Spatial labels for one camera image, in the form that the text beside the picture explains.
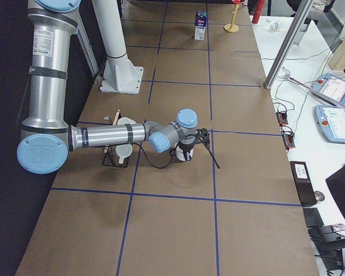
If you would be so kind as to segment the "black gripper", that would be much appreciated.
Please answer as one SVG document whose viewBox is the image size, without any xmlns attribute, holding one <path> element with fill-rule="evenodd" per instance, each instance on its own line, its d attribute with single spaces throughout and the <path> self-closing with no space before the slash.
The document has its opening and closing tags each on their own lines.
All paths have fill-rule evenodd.
<svg viewBox="0 0 345 276">
<path fill-rule="evenodd" d="M 196 144 L 196 135 L 189 134 L 182 141 L 179 142 L 179 148 L 182 151 L 189 152 L 191 151 Z"/>
</svg>

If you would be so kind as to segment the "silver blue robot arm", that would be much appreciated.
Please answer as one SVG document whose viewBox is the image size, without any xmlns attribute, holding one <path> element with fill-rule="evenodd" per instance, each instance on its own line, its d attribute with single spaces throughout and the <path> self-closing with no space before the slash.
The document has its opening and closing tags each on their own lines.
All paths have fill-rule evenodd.
<svg viewBox="0 0 345 276">
<path fill-rule="evenodd" d="M 148 141 L 164 152 L 173 148 L 180 160 L 190 160 L 198 142 L 198 117 L 183 109 L 167 125 L 120 124 L 74 127 L 64 120 L 70 38 L 84 34 L 79 1 L 29 1 L 28 18 L 34 26 L 32 65 L 29 68 L 29 116 L 21 124 L 17 147 L 19 164 L 29 172 L 47 174 L 61 168 L 69 152 L 78 148 L 127 146 Z"/>
</svg>

